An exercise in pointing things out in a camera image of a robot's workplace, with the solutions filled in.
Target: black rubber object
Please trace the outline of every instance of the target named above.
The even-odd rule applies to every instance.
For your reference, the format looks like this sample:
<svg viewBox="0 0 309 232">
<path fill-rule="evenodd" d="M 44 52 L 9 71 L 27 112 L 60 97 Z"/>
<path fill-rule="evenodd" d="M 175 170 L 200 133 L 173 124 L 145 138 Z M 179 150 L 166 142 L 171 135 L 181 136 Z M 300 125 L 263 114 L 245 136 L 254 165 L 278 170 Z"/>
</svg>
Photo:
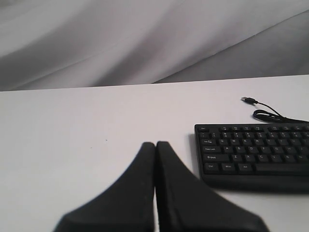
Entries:
<svg viewBox="0 0 309 232">
<path fill-rule="evenodd" d="M 158 142 L 155 192 L 160 232 L 268 232 L 262 219 L 199 181 L 168 142 Z"/>
<path fill-rule="evenodd" d="M 143 143 L 121 177 L 101 195 L 66 214 L 55 232 L 153 232 L 155 145 Z"/>
</svg>

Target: black keyboard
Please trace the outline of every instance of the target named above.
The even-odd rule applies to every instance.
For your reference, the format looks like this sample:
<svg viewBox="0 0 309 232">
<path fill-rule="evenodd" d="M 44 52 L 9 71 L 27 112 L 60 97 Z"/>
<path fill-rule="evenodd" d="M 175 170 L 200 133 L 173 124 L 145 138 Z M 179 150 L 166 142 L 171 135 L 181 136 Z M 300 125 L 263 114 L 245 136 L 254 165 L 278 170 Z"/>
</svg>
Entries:
<svg viewBox="0 0 309 232">
<path fill-rule="evenodd" d="M 309 124 L 195 125 L 200 176 L 209 186 L 309 192 Z"/>
</svg>

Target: white table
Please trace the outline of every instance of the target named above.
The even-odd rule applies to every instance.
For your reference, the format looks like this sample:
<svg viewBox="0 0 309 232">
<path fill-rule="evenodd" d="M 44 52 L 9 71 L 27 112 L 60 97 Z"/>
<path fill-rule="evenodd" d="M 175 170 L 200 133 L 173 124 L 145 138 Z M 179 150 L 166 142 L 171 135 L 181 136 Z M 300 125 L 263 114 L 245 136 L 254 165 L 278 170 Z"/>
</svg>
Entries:
<svg viewBox="0 0 309 232">
<path fill-rule="evenodd" d="M 253 97 L 309 119 L 309 75 L 0 92 L 0 231 L 49 232 L 103 192 L 144 141 L 166 140 L 198 175 L 194 125 L 257 123 Z M 272 232 L 307 232 L 309 195 L 220 191 Z"/>
</svg>

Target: usb cable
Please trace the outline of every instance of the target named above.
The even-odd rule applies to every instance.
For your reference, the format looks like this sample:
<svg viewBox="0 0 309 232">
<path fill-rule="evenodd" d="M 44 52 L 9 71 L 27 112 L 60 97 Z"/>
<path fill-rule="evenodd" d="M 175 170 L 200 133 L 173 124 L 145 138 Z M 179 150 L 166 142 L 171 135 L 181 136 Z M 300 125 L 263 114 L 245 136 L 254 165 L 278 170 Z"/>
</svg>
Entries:
<svg viewBox="0 0 309 232">
<path fill-rule="evenodd" d="M 258 120 L 265 121 L 265 122 L 276 122 L 276 123 L 308 123 L 307 121 L 303 121 L 303 120 L 296 120 L 296 119 L 283 117 L 281 114 L 279 114 L 277 111 L 275 111 L 270 106 L 264 103 L 258 102 L 257 100 L 253 98 L 243 97 L 241 98 L 241 100 L 251 105 L 254 105 L 254 104 L 264 105 L 276 113 L 276 114 L 273 114 L 265 110 L 255 110 L 253 113 L 253 117 Z"/>
</svg>

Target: spacebar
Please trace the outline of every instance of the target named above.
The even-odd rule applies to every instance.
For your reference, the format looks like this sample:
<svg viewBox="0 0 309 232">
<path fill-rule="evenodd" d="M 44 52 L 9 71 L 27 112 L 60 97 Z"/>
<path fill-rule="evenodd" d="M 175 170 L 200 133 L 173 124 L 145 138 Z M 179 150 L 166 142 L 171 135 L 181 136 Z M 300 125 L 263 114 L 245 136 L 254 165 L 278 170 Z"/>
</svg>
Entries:
<svg viewBox="0 0 309 232">
<path fill-rule="evenodd" d="M 256 174 L 309 175 L 309 164 L 256 164 Z"/>
</svg>

